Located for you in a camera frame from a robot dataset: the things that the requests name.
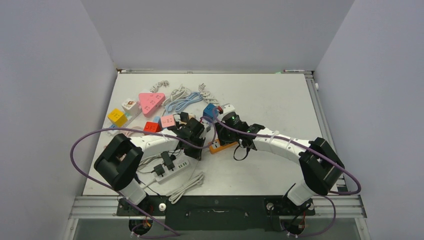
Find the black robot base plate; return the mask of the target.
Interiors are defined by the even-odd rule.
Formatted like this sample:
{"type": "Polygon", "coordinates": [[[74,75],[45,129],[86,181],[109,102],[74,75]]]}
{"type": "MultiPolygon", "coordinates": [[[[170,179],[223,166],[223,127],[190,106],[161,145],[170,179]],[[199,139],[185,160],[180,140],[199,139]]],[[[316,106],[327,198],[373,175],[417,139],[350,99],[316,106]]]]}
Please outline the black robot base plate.
{"type": "Polygon", "coordinates": [[[316,214],[312,199],[296,206],[281,195],[189,195],[175,204],[152,195],[140,208],[177,232],[279,231],[280,220],[298,224],[303,216],[316,214]]]}

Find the orange power strip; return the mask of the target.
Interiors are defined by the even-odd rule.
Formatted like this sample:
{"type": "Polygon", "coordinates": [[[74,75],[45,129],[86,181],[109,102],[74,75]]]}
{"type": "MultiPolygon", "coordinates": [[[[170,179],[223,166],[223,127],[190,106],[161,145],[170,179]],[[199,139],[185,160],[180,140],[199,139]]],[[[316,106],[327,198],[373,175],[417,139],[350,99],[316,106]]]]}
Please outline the orange power strip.
{"type": "Polygon", "coordinates": [[[230,148],[230,147],[232,147],[236,144],[237,144],[237,142],[232,142],[232,143],[226,143],[224,145],[221,145],[220,141],[217,139],[217,140],[213,141],[208,148],[209,148],[209,152],[211,154],[216,154],[216,153],[221,152],[223,150],[226,150],[226,149],[228,149],[228,148],[230,148]]]}

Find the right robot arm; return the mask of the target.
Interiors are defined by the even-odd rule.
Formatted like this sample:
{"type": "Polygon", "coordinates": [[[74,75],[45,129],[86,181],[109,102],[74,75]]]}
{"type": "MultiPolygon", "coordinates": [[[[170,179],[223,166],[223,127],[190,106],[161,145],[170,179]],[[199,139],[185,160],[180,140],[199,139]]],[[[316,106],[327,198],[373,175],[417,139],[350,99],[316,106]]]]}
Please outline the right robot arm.
{"type": "Polygon", "coordinates": [[[223,117],[215,113],[213,118],[223,131],[218,134],[221,141],[238,142],[243,148],[269,152],[300,166],[303,179],[286,192],[282,201],[289,214],[297,213],[315,195],[326,196],[345,169],[334,149],[321,137],[290,138],[260,124],[247,125],[234,111],[223,117]]]}

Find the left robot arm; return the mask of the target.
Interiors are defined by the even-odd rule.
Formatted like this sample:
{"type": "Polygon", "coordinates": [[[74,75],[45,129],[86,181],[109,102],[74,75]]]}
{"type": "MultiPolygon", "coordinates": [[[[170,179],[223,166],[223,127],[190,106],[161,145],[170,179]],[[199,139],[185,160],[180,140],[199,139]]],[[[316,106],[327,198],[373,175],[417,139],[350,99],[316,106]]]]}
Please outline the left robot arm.
{"type": "Polygon", "coordinates": [[[163,163],[153,168],[157,182],[175,175],[187,166],[187,162],[176,163],[173,151],[182,151],[186,156],[200,160],[205,147],[206,124],[195,118],[179,126],[171,126],[160,132],[146,132],[139,137],[115,135],[97,160],[94,169],[110,187],[130,201],[129,208],[136,215],[148,211],[147,193],[136,179],[141,161],[159,155],[163,163]]]}

